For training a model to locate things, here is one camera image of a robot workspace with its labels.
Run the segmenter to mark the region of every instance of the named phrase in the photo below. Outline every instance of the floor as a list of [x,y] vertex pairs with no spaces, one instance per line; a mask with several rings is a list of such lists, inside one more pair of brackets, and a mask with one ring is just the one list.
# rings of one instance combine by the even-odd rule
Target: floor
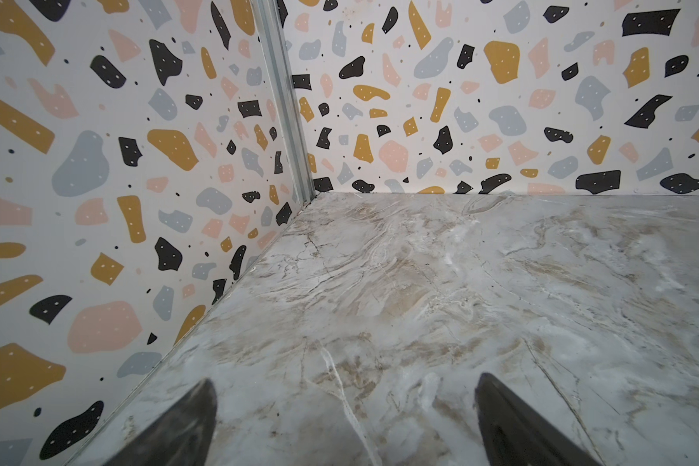
[[699,196],[323,194],[75,464],[203,377],[208,464],[487,464],[483,371],[599,462],[699,466]]

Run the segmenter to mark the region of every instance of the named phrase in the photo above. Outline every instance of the black spot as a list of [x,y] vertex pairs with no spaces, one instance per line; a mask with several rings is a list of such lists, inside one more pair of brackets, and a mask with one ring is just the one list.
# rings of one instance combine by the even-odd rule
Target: black spot
[[622,23],[622,36],[634,34],[661,34],[669,36],[679,11],[680,9],[627,14]]
[[280,15],[282,29],[285,29],[285,19],[288,17],[288,8],[285,6],[285,0],[277,0],[277,14]]
[[186,104],[195,109],[199,110],[200,107],[202,107],[202,97],[201,96],[193,96],[192,94],[187,94],[186,97],[184,98]]
[[357,57],[353,61],[342,66],[339,70],[339,79],[357,78],[364,73],[365,57]]
[[396,21],[399,20],[399,12],[396,11],[395,7],[391,7],[391,9],[388,11],[388,14],[386,15],[386,20],[383,23],[383,33],[388,34],[388,32],[391,30],[391,28],[396,24]]
[[59,311],[63,310],[70,301],[72,301],[71,297],[65,294],[56,294],[46,297],[31,306],[28,313],[49,324],[52,323]]
[[291,215],[293,215],[293,210],[290,209],[290,204],[285,202],[285,205],[282,206],[282,209],[274,216],[274,219],[278,225],[282,225],[288,223]]
[[643,127],[645,129],[649,128],[655,121],[655,110],[671,99],[671,96],[663,96],[662,94],[656,95],[647,101],[642,108],[637,110],[624,124],[627,126]]
[[156,254],[158,254],[158,270],[179,270],[183,257],[181,252],[168,241],[158,238]]
[[473,188],[469,186],[469,183],[461,181],[460,183],[458,183],[458,190],[455,192],[455,194],[466,194],[468,191],[471,190],[473,190]]
[[507,173],[500,173],[494,175],[493,177],[489,177],[486,180],[482,181],[482,191],[479,191],[479,194],[489,194],[497,186],[505,184],[506,182],[512,179],[513,177]]
[[443,126],[438,131],[438,139],[432,147],[438,149],[441,154],[445,154],[449,150],[453,149],[453,139],[450,137],[450,129],[448,126]]
[[464,46],[461,48],[461,54],[458,55],[458,63],[456,63],[456,66],[460,69],[466,68],[466,65],[471,63],[471,61],[474,59],[474,47],[468,44],[464,44]]
[[101,80],[106,83],[108,87],[113,89],[119,89],[127,82],[121,71],[116,69],[116,66],[104,57],[103,55],[96,55],[91,61],[91,70],[93,70],[96,75],[98,75]]
[[318,141],[316,142],[316,147],[320,147],[322,149],[328,149],[329,148],[329,133],[332,132],[332,128],[325,127],[324,129],[321,130],[321,134],[318,136]]
[[672,174],[661,180],[661,186],[676,194],[689,194],[699,190],[699,180],[686,173]]
[[360,192],[373,192],[373,190],[376,188],[376,185],[373,183],[366,183],[365,180],[356,180],[353,181],[352,187]]
[[311,75],[293,75],[293,88],[311,90]]
[[687,55],[678,55],[670,60],[666,61],[666,78],[672,75],[677,75],[681,71],[685,70],[689,64],[689,57]]
[[65,11],[70,6],[70,0],[29,0],[38,10],[38,12],[50,21],[58,22],[61,20]]
[[282,173],[282,162],[280,162],[280,156],[282,151],[277,151],[274,153],[274,174]]
[[565,81],[568,81],[578,75],[578,72],[580,72],[580,69],[578,68],[578,64],[575,63],[574,65],[570,66],[568,69],[562,71],[562,79]]
[[59,424],[47,437],[42,451],[38,454],[38,458],[49,459],[83,440],[98,424],[102,412],[103,402],[97,401],[82,414]]
[[556,23],[569,13],[569,7],[550,6],[543,12],[543,17],[550,23]]
[[575,179],[576,190],[587,190],[591,194],[617,190],[622,180],[622,171],[581,174]]
[[[282,3],[282,0],[278,0],[277,4],[279,5],[280,3]],[[228,31],[228,26],[225,25],[223,16],[220,16],[220,11],[218,11],[217,7],[214,6],[214,2],[210,2],[210,14],[212,14],[212,22],[214,23],[214,27],[217,29],[217,32],[220,34],[220,38],[223,40],[223,46],[226,50],[229,50],[228,45],[230,43],[230,31]]]
[[163,42],[150,39],[150,53],[153,55],[153,65],[156,67],[161,86],[165,86],[165,82],[171,76],[181,74],[184,62],[172,54]]
[[241,197],[248,203],[252,203],[256,199],[261,199],[261,194],[259,191],[248,191],[244,192]]
[[246,118],[246,117],[252,117],[252,116],[260,116],[261,117],[261,108],[259,108],[259,101],[245,101],[245,102],[239,102],[238,103],[238,111],[241,112],[241,116]]
[[572,136],[572,133],[568,131],[562,131],[558,130],[553,127],[545,127],[543,128],[543,134],[546,136],[546,138],[553,142],[556,143],[557,141],[564,141],[567,144],[570,144],[574,137]]
[[225,292],[225,282],[227,280],[225,278],[220,278],[219,280],[213,280],[212,282],[212,291],[214,292],[214,299],[212,300],[212,303],[215,304],[217,303],[217,300],[223,297],[223,293]]
[[241,264],[243,263],[243,256],[246,253],[246,246],[239,246],[233,254],[233,258],[230,260],[230,266],[228,267],[233,271],[233,281],[235,282],[241,276]]
[[313,187],[318,192],[328,192],[334,190],[334,186],[332,186],[332,181],[329,180],[329,177],[316,178],[313,180]]
[[119,148],[121,149],[121,160],[124,164],[130,167],[136,167],[137,161],[142,156],[140,149],[137,147],[137,140],[128,137],[120,137]]

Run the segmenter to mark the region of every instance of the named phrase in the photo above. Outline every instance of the patterned wallpaper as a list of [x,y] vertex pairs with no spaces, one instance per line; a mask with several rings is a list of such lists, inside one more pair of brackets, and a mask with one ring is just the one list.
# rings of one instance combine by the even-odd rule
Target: patterned wallpaper
[[319,191],[699,194],[699,0],[285,0],[282,19]]
[[62,464],[299,210],[246,0],[0,0],[0,465]]

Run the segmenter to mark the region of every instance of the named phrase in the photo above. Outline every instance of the wall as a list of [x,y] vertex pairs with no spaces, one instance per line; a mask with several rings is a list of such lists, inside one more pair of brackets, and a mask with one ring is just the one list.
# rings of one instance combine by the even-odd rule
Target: wall
[[247,3],[228,48],[209,2],[58,3],[0,0],[0,464],[68,460],[299,210]]
[[552,5],[286,0],[317,189],[699,194],[699,0]]

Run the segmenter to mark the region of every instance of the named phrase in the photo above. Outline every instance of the marble surface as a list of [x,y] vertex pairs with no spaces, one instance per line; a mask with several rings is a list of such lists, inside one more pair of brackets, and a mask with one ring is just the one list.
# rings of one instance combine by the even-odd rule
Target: marble surface
[[699,466],[699,196],[321,195],[75,464],[202,377],[208,464],[487,464],[483,371],[604,464]]

